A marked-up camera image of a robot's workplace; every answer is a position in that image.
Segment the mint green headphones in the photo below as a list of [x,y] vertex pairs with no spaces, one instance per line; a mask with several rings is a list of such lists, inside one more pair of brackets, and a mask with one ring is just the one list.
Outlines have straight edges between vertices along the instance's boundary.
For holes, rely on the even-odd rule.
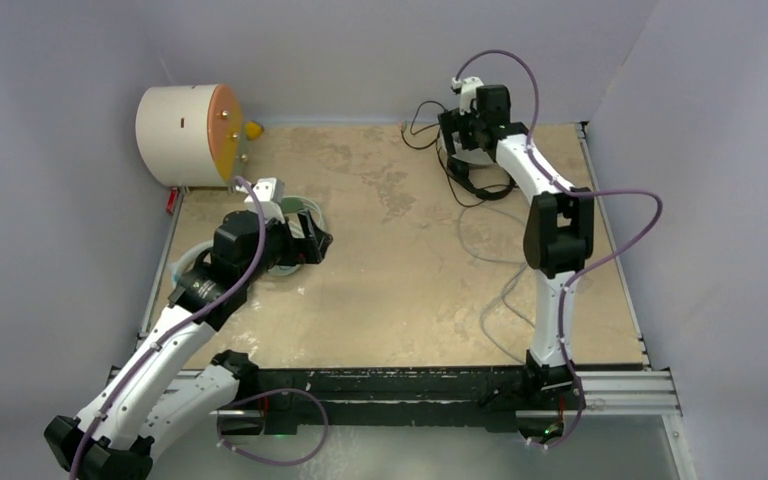
[[[325,228],[327,226],[326,218],[321,206],[308,197],[298,195],[286,196],[281,201],[281,207],[284,213],[298,213],[300,210],[308,210],[315,214],[315,223],[319,227]],[[288,225],[294,238],[302,237],[303,230],[297,221],[289,220]],[[194,265],[196,258],[200,254],[207,252],[212,245],[212,240],[198,243],[187,250],[177,261],[167,264],[173,286],[175,286],[181,276]],[[287,277],[294,274],[299,269],[300,266],[275,266],[268,271],[268,274],[273,277]]]

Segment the white grey headphones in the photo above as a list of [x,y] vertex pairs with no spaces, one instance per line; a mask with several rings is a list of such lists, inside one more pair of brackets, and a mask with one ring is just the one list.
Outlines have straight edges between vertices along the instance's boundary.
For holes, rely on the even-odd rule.
[[491,156],[481,149],[457,150],[454,154],[451,154],[451,157],[467,164],[481,167],[496,164]]

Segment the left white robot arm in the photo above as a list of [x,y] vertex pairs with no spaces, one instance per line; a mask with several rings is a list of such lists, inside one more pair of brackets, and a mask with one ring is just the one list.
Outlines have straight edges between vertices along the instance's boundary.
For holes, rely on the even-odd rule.
[[145,479],[160,455],[185,430],[219,407],[253,407],[265,414],[272,396],[245,353],[213,357],[193,382],[166,392],[189,359],[248,299],[251,284],[277,266],[321,263],[333,242],[306,209],[302,236],[283,215],[235,211],[209,246],[178,278],[167,306],[133,356],[100,394],[74,416],[54,417],[44,438],[72,479]]

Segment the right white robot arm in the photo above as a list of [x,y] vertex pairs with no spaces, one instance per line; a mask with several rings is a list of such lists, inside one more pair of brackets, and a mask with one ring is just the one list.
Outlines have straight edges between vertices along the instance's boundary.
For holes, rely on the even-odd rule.
[[448,175],[476,198],[495,201],[518,188],[529,213],[523,254],[536,276],[534,337],[524,360],[524,399],[544,407],[573,381],[567,333],[578,273],[594,248],[594,201],[540,153],[532,128],[511,119],[503,85],[455,79],[456,108],[439,114]]

